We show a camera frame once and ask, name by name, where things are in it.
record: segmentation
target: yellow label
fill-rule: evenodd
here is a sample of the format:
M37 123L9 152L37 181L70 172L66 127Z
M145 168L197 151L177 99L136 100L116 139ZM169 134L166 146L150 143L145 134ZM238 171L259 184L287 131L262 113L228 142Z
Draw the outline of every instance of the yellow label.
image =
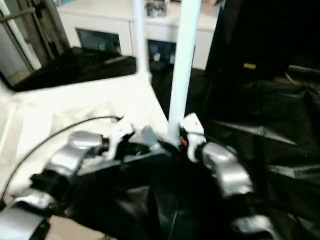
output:
M245 64L243 65L243 67L244 67L245 69L254 70L254 69L256 69L257 65L251 64L251 63L245 63Z

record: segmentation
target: cabinet door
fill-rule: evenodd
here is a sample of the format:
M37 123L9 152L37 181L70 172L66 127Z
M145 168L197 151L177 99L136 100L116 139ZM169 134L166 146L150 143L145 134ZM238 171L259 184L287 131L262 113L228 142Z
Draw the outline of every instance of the cabinet door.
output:
M133 55L129 21L64 12L60 17L71 47Z
M135 24L130 22L132 50L136 55ZM198 31L195 40L192 66L197 69L205 69L213 38L213 32ZM149 57L151 60L160 58L161 61L172 63L175 58L172 52L176 51L178 28L174 26L159 26L146 24L145 36L148 39Z

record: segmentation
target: white countertop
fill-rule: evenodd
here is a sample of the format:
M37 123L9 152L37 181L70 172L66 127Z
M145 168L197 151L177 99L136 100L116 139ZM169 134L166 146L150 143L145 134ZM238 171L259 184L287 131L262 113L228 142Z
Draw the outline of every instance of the white countertop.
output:
M154 25L179 26L180 3L172 2L167 16L146 18L146 22ZM220 6L203 4L199 16L198 29L214 31L217 25ZM58 7L59 13L87 15L99 18L133 21L133 0L75 0Z

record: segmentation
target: black cable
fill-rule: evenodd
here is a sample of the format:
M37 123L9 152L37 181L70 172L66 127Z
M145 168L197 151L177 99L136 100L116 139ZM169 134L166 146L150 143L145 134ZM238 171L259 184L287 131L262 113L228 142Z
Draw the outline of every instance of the black cable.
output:
M30 155L32 155L38 148L40 148L43 144L45 144L46 142L48 142L50 139L52 139L53 137L65 132L66 130L69 130L75 126L78 126L80 124L83 124L83 123L86 123L86 122L90 122L90 121L93 121L93 120L98 120L98 119L116 119L116 120L120 120L121 118L120 117L117 117L117 116L97 116L97 117L91 117L91 118L88 118L86 120L82 120L82 121L79 121L79 122L76 122L74 124L71 124L57 132L55 132L54 134L48 136L46 139L44 139L43 141L41 141L40 143L38 143L33 149L31 149L25 156L24 158L22 158L20 160L20 162L15 166L15 168L13 169L11 175L9 176L6 184L5 184L5 187L3 189L3 192L2 192L2 196L0 198L0 202L2 200L4 200L4 197L5 197L5 194L6 194L6 191L8 190L8 187L10 185L10 182L12 180L12 178L14 177L14 175L16 174L17 170L20 168L20 166L28 159L28 157L30 157Z

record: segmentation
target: black tarp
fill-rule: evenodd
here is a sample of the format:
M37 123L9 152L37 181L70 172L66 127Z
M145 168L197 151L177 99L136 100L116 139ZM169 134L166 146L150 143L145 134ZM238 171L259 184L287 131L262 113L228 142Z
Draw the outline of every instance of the black tarp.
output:
M135 72L132 57L108 63L111 57L101 52L73 49L68 54L17 89ZM152 86L168 116L173 68L162 63L150 68ZM193 69L190 112L200 116L208 135L238 152L260 194L252 205L263 205L284 239L320 239L317 90L262 80L237 84ZM214 180L200 165L163 155L81 178L68 212L79 223L119 240L224 239L231 234L226 219L237 208L225 206L217 193Z

